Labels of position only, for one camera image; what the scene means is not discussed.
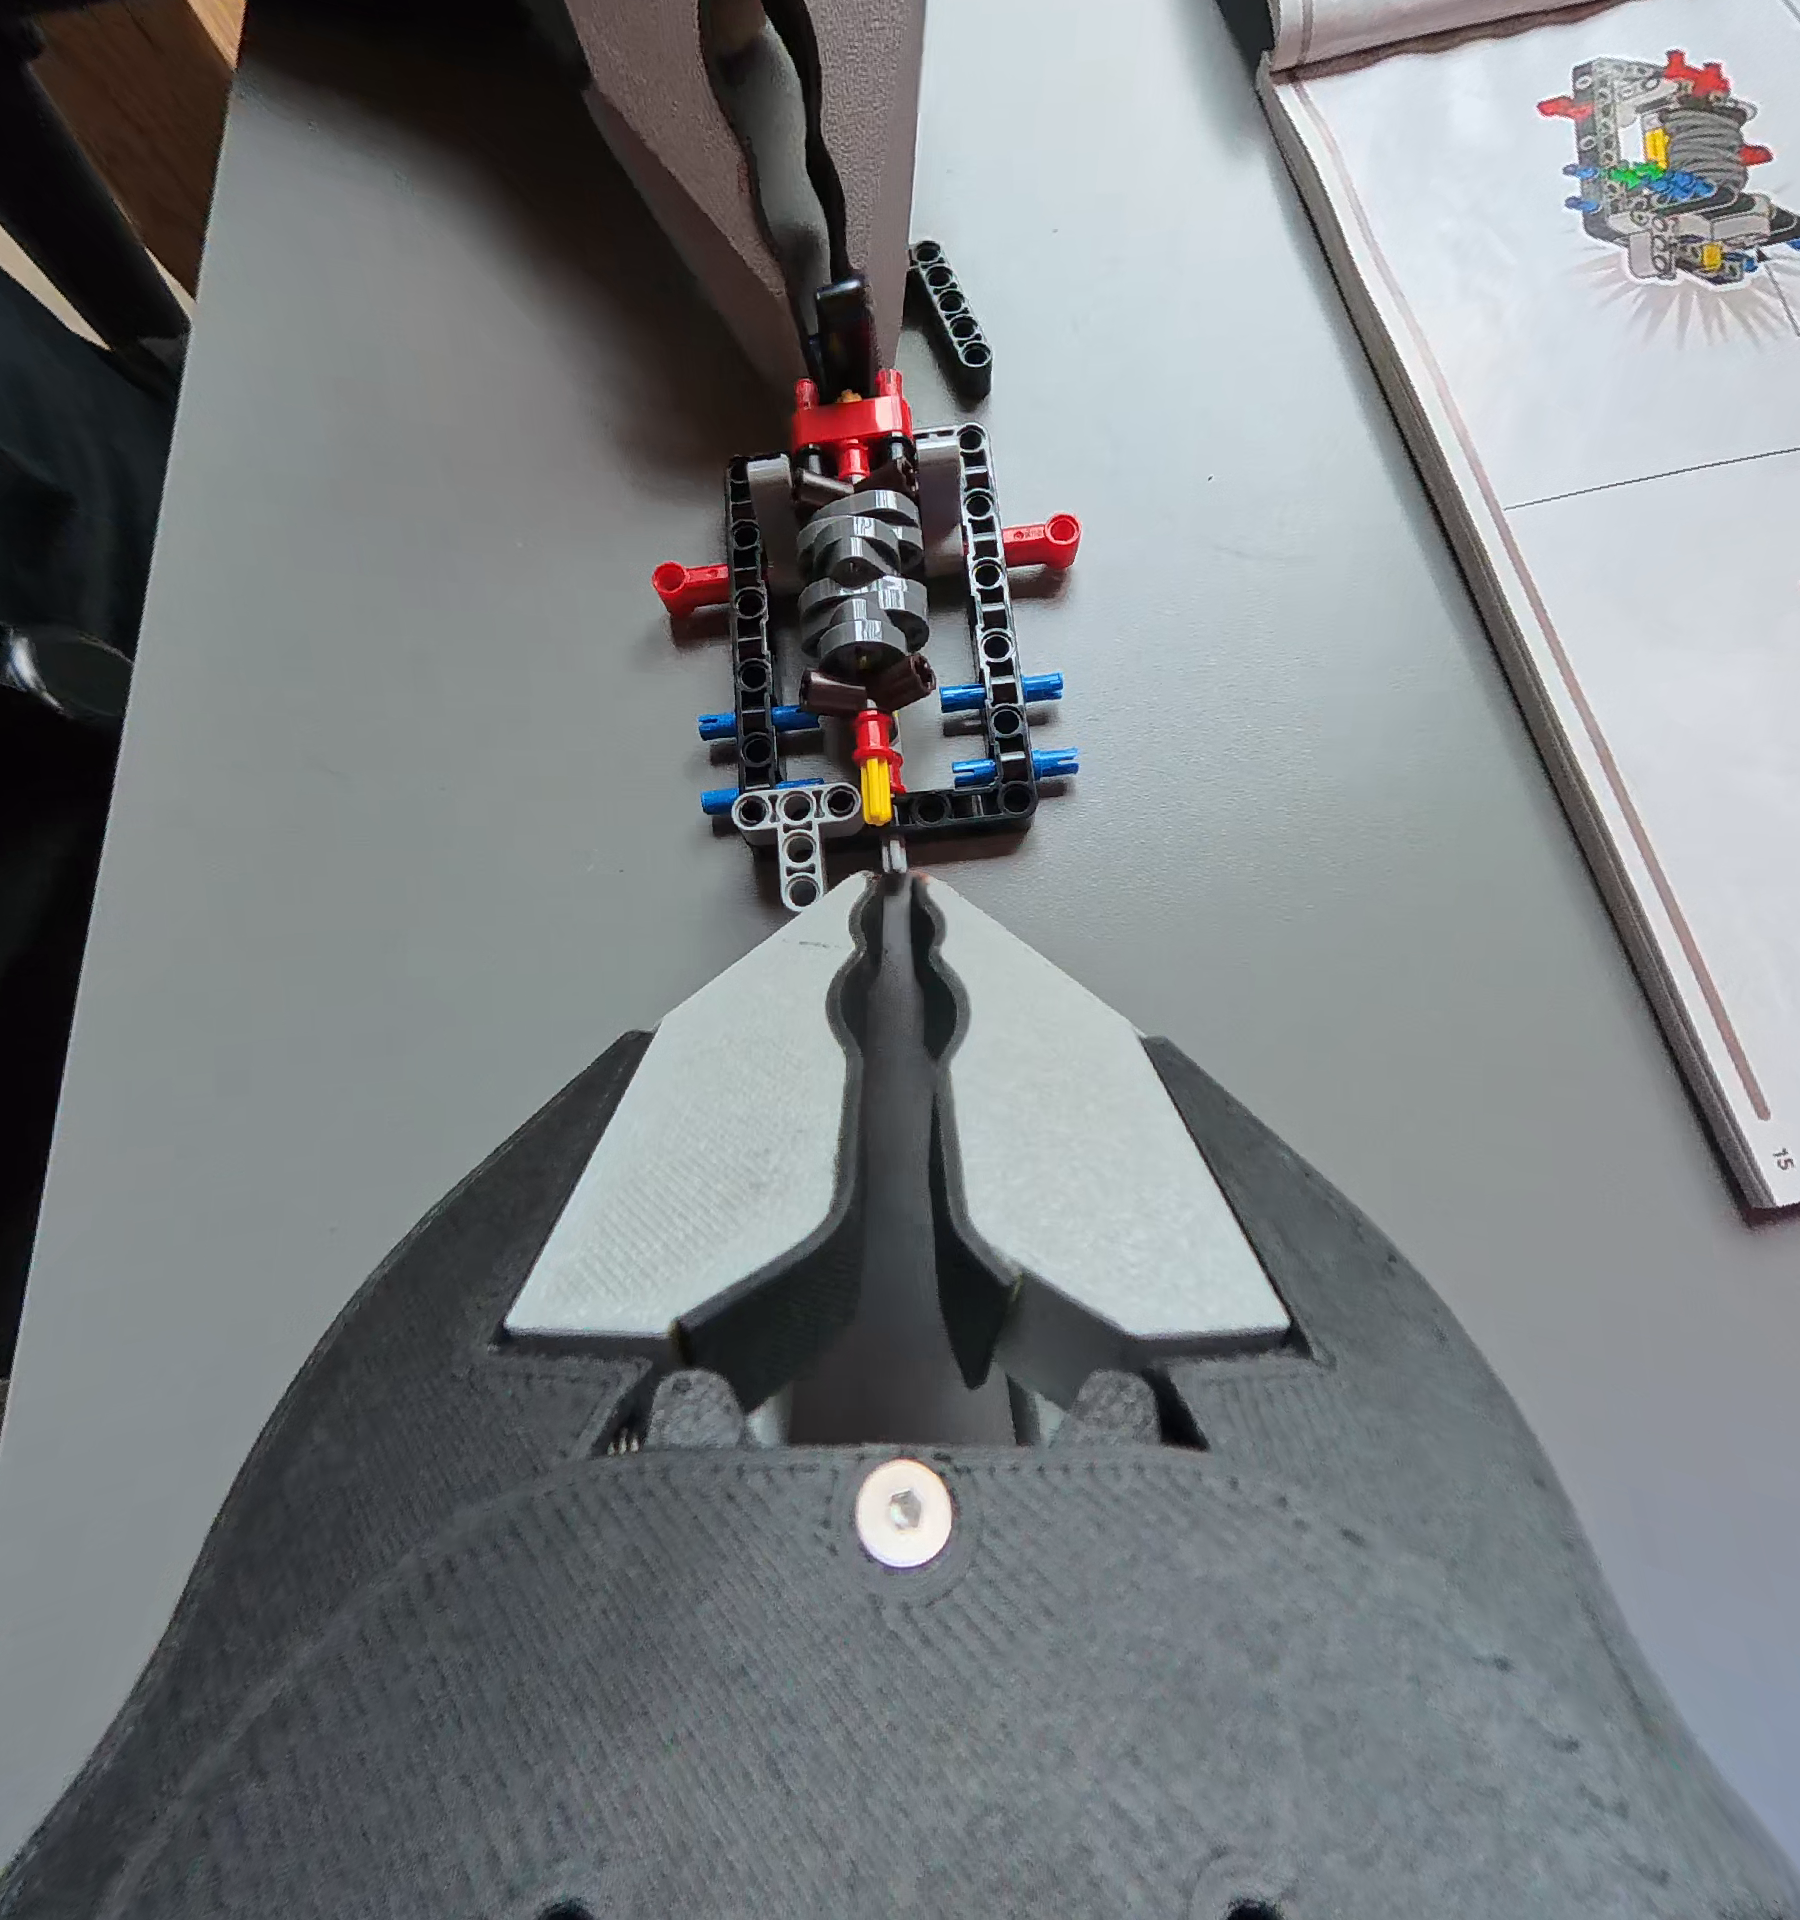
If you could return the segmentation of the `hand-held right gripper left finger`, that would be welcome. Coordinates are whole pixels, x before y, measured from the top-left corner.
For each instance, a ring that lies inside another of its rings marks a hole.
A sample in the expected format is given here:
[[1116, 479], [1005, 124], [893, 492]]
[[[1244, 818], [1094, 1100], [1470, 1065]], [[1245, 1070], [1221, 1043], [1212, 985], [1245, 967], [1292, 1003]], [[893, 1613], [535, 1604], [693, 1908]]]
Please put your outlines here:
[[777, 1402], [859, 1322], [865, 985], [878, 885], [841, 875], [644, 1043], [500, 1335], [715, 1367]]

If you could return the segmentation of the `black office chair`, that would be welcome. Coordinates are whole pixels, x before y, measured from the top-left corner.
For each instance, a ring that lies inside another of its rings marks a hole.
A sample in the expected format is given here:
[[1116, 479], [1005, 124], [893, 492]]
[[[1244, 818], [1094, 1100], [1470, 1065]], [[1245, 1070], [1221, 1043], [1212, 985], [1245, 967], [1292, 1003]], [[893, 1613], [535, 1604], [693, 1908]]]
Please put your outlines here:
[[74, 296], [143, 393], [174, 396], [188, 322], [30, 73], [45, 49], [34, 16], [62, 16], [62, 0], [0, 0], [0, 234], [49, 275], [59, 296]]

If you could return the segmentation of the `lego engine frame assembly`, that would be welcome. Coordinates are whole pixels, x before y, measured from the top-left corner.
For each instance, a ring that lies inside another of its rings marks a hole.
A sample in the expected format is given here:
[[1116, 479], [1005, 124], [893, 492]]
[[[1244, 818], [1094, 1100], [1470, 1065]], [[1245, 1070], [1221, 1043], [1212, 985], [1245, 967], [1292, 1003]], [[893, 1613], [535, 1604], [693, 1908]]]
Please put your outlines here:
[[790, 451], [729, 466], [729, 557], [651, 564], [675, 622], [729, 617], [729, 712], [693, 737], [731, 772], [703, 818], [731, 834], [742, 787], [859, 783], [841, 844], [893, 872], [908, 844], [1021, 834], [1079, 756], [1031, 737], [1058, 675], [1021, 670], [1009, 581], [1073, 557], [1073, 514], [1005, 524], [983, 421], [914, 428], [900, 368], [833, 403], [797, 379]]

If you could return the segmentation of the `lego instruction booklet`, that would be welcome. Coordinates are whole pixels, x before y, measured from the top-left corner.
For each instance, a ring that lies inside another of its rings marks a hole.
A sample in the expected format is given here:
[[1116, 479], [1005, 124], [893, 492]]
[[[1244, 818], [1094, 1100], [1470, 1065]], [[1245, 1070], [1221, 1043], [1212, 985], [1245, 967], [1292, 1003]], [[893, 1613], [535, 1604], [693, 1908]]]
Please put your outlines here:
[[1800, 0], [1292, 0], [1252, 79], [1714, 1145], [1800, 1209]]

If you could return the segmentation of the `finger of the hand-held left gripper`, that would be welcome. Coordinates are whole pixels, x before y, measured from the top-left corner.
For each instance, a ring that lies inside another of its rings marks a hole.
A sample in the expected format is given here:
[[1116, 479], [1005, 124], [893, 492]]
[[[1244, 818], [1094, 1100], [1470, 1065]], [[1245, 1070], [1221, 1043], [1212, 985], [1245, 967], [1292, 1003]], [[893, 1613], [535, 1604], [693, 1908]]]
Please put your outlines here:
[[878, 364], [908, 310], [923, 0], [814, 0], [822, 136], [841, 177], [848, 272], [873, 285]]
[[591, 107], [767, 381], [806, 379], [830, 216], [790, 42], [760, 0], [581, 0]]

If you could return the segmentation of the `grey T-shaped lego beam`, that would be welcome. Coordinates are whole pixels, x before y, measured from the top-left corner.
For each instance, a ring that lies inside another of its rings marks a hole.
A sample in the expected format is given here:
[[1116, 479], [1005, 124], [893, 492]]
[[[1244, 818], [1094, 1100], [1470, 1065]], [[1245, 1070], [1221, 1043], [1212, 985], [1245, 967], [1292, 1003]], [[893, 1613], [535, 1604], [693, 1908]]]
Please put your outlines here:
[[865, 787], [859, 783], [742, 787], [729, 818], [752, 852], [777, 852], [777, 902], [806, 914], [830, 902], [830, 844], [865, 834]]

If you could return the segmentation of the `wooden table support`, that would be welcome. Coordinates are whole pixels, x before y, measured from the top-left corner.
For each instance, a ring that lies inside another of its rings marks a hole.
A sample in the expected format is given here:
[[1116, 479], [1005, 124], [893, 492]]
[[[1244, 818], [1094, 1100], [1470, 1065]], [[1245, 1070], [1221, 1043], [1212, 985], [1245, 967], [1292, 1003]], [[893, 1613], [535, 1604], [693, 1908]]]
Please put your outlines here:
[[242, 0], [102, 0], [34, 16], [34, 79], [124, 205], [143, 255], [193, 296], [214, 148], [242, 73]]

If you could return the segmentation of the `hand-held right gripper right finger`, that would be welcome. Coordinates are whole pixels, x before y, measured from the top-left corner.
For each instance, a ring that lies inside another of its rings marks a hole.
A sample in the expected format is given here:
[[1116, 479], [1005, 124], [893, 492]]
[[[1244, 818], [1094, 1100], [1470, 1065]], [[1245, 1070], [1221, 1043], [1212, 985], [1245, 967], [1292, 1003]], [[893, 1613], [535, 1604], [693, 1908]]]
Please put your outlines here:
[[1079, 1389], [1085, 1367], [1292, 1335], [1144, 1035], [1058, 967], [914, 875], [926, 1003], [936, 1303], [966, 1386]]

